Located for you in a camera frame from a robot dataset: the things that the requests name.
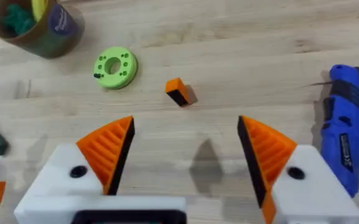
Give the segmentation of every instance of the blue power tool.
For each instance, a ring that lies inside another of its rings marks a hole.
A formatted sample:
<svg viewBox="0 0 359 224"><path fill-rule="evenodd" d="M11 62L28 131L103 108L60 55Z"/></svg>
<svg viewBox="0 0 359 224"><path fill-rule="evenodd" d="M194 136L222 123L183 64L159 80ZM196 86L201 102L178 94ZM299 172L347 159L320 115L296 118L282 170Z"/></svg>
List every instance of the blue power tool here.
<svg viewBox="0 0 359 224"><path fill-rule="evenodd" d="M324 100L322 156L347 192L359 191L359 68L334 65Z"/></svg>

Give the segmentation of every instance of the yellow object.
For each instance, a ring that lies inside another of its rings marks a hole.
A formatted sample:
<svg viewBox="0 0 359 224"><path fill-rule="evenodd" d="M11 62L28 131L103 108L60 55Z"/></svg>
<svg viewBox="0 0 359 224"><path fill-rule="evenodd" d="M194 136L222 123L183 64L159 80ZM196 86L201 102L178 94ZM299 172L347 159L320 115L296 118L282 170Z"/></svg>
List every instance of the yellow object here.
<svg viewBox="0 0 359 224"><path fill-rule="evenodd" d="M47 8L47 0L31 0L32 13L35 21L40 21L41 17Z"/></svg>

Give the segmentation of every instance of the cardboard tube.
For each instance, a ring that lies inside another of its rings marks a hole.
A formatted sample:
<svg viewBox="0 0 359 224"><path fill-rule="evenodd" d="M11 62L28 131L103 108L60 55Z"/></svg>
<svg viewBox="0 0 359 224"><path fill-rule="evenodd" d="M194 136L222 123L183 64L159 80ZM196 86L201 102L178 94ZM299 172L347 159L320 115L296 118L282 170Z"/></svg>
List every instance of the cardboard tube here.
<svg viewBox="0 0 359 224"><path fill-rule="evenodd" d="M0 38L45 58L59 57L71 50L79 33L77 23L56 0L46 1L40 21L25 34L16 36L2 24L2 18L7 16L10 4L18 4L31 12L31 0L0 0Z"/></svg>

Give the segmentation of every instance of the wooden surface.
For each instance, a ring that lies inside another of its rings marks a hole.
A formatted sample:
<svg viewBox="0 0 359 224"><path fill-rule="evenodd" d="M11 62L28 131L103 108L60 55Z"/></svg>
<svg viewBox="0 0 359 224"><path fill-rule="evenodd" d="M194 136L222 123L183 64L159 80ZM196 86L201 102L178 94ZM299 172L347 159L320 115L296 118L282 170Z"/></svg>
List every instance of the wooden surface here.
<svg viewBox="0 0 359 224"><path fill-rule="evenodd" d="M246 114L320 148L322 98L333 64L359 66L359 0L66 0L85 31L68 55L45 60L0 40L0 223L51 152L132 114L136 135L119 194L187 198L190 223L263 223L236 132ZM93 63L131 49L137 77L102 90ZM198 102L165 93L181 77ZM359 205L359 194L355 199Z"/></svg>

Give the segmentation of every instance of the label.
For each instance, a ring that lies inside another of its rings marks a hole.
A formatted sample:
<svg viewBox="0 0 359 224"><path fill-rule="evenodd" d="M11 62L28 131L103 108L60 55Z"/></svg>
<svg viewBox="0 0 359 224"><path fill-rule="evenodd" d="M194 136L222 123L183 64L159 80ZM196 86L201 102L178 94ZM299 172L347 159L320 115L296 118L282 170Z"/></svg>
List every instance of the label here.
<svg viewBox="0 0 359 224"><path fill-rule="evenodd" d="M353 163L351 158L351 150L349 146L349 138L347 133L340 134L340 150L341 163L350 172L353 172Z"/></svg>
<svg viewBox="0 0 359 224"><path fill-rule="evenodd" d="M58 35L70 35L76 29L71 15L59 4L55 4L50 10L48 25L49 29Z"/></svg>

